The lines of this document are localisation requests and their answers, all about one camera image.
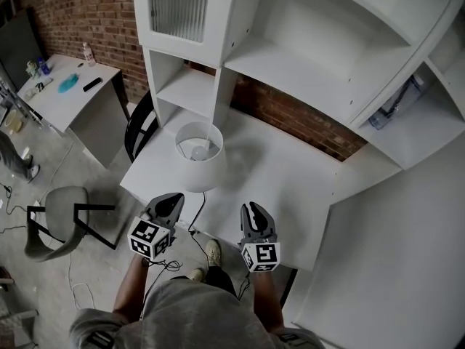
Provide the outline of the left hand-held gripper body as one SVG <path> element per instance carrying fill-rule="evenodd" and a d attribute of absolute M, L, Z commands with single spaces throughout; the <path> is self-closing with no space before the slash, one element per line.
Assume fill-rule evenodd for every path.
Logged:
<path fill-rule="evenodd" d="M 141 217 L 133 219 L 127 233 L 130 250 L 151 262 L 155 262 L 156 257 L 164 253 L 175 239 L 173 228 Z"/>

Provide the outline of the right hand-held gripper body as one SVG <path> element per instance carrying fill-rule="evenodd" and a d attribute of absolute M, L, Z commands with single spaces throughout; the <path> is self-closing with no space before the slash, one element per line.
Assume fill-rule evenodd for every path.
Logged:
<path fill-rule="evenodd" d="M 280 263 L 280 243 L 275 230 L 253 232 L 244 230 L 240 253 L 251 273 L 273 271 Z"/>

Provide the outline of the white table lamp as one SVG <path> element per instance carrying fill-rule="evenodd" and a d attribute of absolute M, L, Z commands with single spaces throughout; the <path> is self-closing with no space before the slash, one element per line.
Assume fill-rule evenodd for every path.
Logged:
<path fill-rule="evenodd" d="M 213 124 L 190 122 L 175 136 L 177 170 L 182 187 L 193 193 L 217 187 L 227 171 L 224 138 Z"/>

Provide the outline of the person's right forearm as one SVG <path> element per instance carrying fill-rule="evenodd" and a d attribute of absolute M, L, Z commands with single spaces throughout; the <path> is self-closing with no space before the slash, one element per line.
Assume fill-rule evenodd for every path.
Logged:
<path fill-rule="evenodd" d="M 271 272 L 253 273 L 254 313 L 264 328 L 271 333 L 284 327 L 282 308 Z"/>

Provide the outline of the person's left forearm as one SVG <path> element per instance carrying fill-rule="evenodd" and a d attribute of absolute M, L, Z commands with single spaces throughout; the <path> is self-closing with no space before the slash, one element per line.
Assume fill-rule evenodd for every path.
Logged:
<path fill-rule="evenodd" d="M 123 316 L 130 323 L 140 319 L 145 298 L 147 273 L 147 260 L 143 256 L 135 254 L 119 287 L 113 306 L 113 312 Z"/>

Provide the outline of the white desk hutch shelf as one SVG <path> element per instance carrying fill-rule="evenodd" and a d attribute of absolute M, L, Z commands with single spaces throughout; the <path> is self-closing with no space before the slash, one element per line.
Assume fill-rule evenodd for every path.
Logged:
<path fill-rule="evenodd" d="M 160 125 L 220 124 L 244 75 L 343 124 L 409 169 L 465 133 L 465 0 L 134 0 Z M 420 98 L 368 119 L 417 73 Z"/>

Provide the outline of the black trousers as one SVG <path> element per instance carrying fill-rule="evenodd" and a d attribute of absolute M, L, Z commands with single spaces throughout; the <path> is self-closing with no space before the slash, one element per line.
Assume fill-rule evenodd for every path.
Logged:
<path fill-rule="evenodd" d="M 204 275 L 204 279 L 202 282 L 210 286 L 215 286 L 217 288 L 223 289 L 226 292 L 229 292 L 230 294 L 232 294 L 234 297 L 238 297 L 235 292 L 235 288 L 233 286 L 231 278 L 225 271 L 222 270 L 221 267 L 217 267 L 217 266 L 209 267 L 206 274 L 203 274 L 203 275 Z M 176 280 L 176 279 L 188 280 L 189 278 L 187 276 L 176 276 L 176 277 L 173 277 L 172 280 Z"/>

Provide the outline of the grey shirt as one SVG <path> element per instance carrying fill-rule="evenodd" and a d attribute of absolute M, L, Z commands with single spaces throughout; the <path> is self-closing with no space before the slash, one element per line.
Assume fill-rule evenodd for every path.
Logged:
<path fill-rule="evenodd" d="M 325 349 L 310 331 L 269 333 L 257 316 L 223 289 L 189 279 L 163 282 L 142 320 L 83 309 L 70 328 L 72 349 Z"/>

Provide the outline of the small white table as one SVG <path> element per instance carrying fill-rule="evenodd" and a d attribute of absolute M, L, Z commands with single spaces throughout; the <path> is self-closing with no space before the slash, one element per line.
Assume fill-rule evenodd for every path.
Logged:
<path fill-rule="evenodd" d="M 53 81 L 29 101 L 25 101 L 43 120 L 58 132 L 72 137 L 84 152 L 107 168 L 123 147 L 127 125 L 121 71 L 103 64 L 89 67 L 79 58 L 52 55 L 47 65 Z M 64 94 L 57 89 L 72 73 L 79 75 L 76 85 Z M 95 78 L 102 83 L 83 91 Z"/>

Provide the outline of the large white furniture top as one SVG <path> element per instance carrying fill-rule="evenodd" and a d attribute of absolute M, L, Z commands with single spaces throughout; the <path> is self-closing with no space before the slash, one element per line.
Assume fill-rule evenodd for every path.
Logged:
<path fill-rule="evenodd" d="M 465 135 L 337 203 L 295 324 L 344 349 L 465 335 Z"/>

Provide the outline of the teal cloth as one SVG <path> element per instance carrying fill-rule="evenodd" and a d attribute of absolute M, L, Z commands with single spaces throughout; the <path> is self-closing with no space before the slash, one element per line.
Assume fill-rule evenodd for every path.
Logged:
<path fill-rule="evenodd" d="M 72 89 L 79 80 L 79 75 L 77 73 L 72 73 L 66 79 L 60 82 L 57 89 L 59 94 L 64 94 L 70 89 Z"/>

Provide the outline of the clear water bottle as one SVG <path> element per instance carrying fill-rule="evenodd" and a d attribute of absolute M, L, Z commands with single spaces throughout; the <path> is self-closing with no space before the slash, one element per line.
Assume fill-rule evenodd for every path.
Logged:
<path fill-rule="evenodd" d="M 406 112 L 422 95 L 425 89 L 424 80 L 417 73 L 411 75 L 408 79 L 416 81 L 417 89 L 408 90 L 405 93 L 400 104 L 397 106 L 395 112 L 389 117 L 385 117 L 381 114 L 380 108 L 368 119 L 371 126 L 376 130 L 383 129 L 391 120 L 397 118 L 402 113 Z"/>

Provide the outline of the white labelled bottle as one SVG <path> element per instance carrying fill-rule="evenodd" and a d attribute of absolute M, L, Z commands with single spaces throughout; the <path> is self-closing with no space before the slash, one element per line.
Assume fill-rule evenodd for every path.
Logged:
<path fill-rule="evenodd" d="M 84 52 L 84 57 L 85 57 L 85 60 L 86 60 L 86 62 L 88 64 L 88 66 L 92 67 L 92 66 L 96 65 L 97 62 L 96 62 L 96 60 L 94 58 L 92 48 L 87 42 L 83 43 L 83 52 Z"/>

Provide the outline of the white crumpled object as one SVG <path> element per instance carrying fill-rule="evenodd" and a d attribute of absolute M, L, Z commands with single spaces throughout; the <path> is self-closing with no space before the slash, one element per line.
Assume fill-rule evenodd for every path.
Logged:
<path fill-rule="evenodd" d="M 51 78 L 44 79 L 43 81 L 38 82 L 32 88 L 28 89 L 25 94 L 24 98 L 26 101 L 32 99 L 36 94 L 42 92 L 44 88 L 53 81 Z"/>

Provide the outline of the dark grey board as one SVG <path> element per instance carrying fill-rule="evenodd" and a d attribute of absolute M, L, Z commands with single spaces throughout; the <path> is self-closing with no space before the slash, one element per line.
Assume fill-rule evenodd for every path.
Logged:
<path fill-rule="evenodd" d="M 47 59 L 47 54 L 29 7 L 0 28 L 0 74 L 15 92 L 19 91 L 30 78 L 27 63 L 37 63 L 40 57 Z"/>

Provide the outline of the grey chair with black frame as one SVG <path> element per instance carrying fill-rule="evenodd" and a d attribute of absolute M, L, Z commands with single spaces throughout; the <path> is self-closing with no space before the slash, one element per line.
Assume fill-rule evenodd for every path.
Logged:
<path fill-rule="evenodd" d="M 86 235 L 115 250 L 117 243 L 107 240 L 89 227 L 91 211 L 109 212 L 111 204 L 91 204 L 84 187 L 66 186 L 47 194 L 45 205 L 28 206 L 25 255 L 35 262 L 45 262 L 71 254 Z"/>

